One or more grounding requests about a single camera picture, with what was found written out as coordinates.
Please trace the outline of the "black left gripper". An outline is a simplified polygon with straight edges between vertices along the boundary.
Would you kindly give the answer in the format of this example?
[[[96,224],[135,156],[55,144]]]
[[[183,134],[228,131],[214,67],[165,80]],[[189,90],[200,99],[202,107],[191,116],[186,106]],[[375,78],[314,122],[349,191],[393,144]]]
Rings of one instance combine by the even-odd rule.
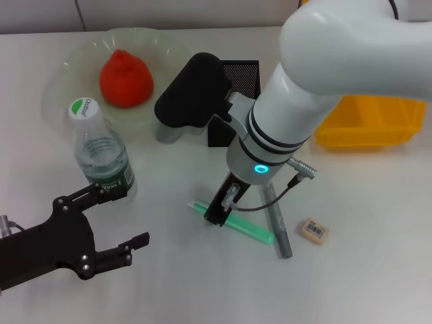
[[[70,269],[87,280],[132,264],[132,251],[149,244],[148,232],[115,248],[95,250],[95,239],[83,212],[127,196],[127,189],[91,184],[53,201],[42,224],[1,239],[1,289],[7,290],[57,269]]]

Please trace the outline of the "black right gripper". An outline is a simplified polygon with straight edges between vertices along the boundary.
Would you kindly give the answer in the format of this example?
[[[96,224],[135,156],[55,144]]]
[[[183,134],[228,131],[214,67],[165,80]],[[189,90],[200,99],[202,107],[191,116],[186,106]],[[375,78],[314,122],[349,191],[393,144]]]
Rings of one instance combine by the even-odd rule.
[[[250,184],[229,173],[218,189],[205,212],[205,219],[213,225],[223,226],[230,216],[233,206],[249,189]]]

